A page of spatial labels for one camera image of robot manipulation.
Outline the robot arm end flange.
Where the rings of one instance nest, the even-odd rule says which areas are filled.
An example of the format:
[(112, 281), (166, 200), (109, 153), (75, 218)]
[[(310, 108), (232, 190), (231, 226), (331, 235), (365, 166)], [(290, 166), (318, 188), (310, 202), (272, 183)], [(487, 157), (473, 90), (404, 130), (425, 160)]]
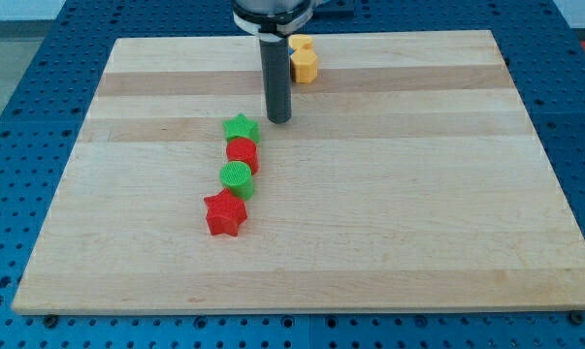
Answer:
[(316, 0), (232, 0), (233, 19), (254, 35), (288, 36), (313, 16)]

